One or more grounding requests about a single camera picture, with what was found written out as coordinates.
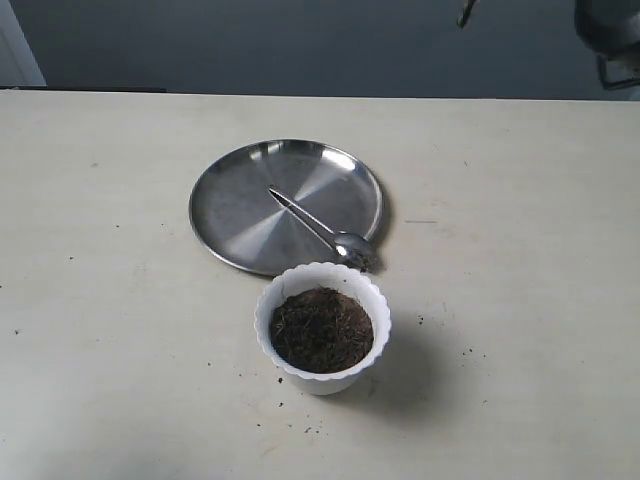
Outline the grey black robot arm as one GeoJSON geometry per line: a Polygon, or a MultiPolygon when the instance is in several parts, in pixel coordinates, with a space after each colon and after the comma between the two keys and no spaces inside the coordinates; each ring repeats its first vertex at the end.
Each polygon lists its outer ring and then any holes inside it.
{"type": "Polygon", "coordinates": [[[576,0],[574,27],[603,89],[639,87],[639,0],[576,0]]]}

